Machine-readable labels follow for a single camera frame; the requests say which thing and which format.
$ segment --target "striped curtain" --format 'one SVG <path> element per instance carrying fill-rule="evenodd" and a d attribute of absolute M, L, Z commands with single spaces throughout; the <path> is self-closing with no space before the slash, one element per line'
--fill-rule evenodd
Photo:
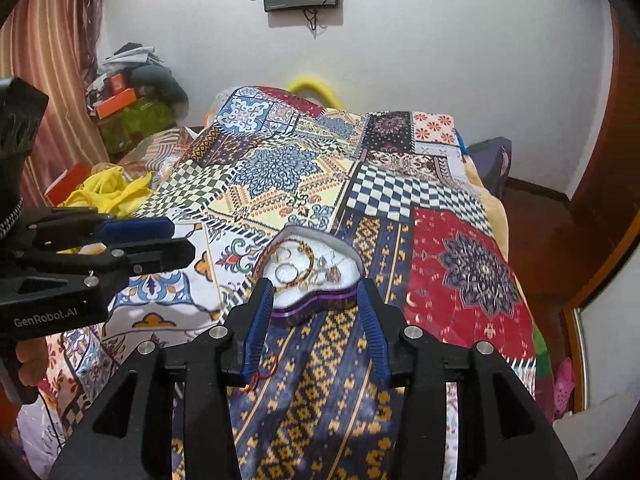
<path fill-rule="evenodd" d="M 102 0 L 20 0 L 0 29 L 0 77 L 19 76 L 49 95 L 20 192 L 28 205 L 76 162 L 108 160 L 84 88 L 95 77 Z"/>

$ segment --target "pink shoe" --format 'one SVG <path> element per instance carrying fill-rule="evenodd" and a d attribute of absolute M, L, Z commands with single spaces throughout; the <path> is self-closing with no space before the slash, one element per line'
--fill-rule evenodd
<path fill-rule="evenodd" d="M 554 408 L 556 418 L 560 418 L 566 411 L 569 397 L 575 388 L 574 365 L 571 358 L 560 363 L 554 384 Z"/>

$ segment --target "brown floor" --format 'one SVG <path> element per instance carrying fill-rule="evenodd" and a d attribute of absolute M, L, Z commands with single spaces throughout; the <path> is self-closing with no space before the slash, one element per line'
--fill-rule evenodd
<path fill-rule="evenodd" d="M 577 226 L 566 205 L 506 188 L 509 262 L 546 340 L 554 373 L 570 354 L 562 307 L 593 276 L 611 251 L 589 228 Z"/>

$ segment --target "bedspread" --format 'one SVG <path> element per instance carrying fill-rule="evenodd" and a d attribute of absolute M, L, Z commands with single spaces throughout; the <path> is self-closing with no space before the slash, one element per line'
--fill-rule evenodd
<path fill-rule="evenodd" d="M 410 323 L 462 346 L 490 340 L 534 394 L 543 343 L 505 260 L 504 210 L 463 158 L 452 117 L 359 116 L 263 87 L 235 89 L 221 105 L 137 212 L 170 216 L 196 260 L 132 278 L 108 322 L 49 338 L 47 378 L 67 433 L 139 342 L 180 344 L 223 322 L 290 224 L 350 243 Z M 386 478 L 402 391 L 378 381 L 366 347 L 356 308 L 270 326 L 261 369 L 277 359 L 275 374 L 229 396 L 242 478 Z M 181 402 L 174 478 L 184 477 Z M 457 412 L 449 384 L 444 478 L 456 475 Z"/>

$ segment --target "yellow tube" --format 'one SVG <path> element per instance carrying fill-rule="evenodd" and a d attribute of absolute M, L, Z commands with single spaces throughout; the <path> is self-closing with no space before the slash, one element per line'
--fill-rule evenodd
<path fill-rule="evenodd" d="M 302 89 L 309 89 L 318 94 L 329 108 L 344 110 L 342 101 L 319 77 L 312 75 L 299 77 L 290 83 L 287 92 L 295 94 Z"/>

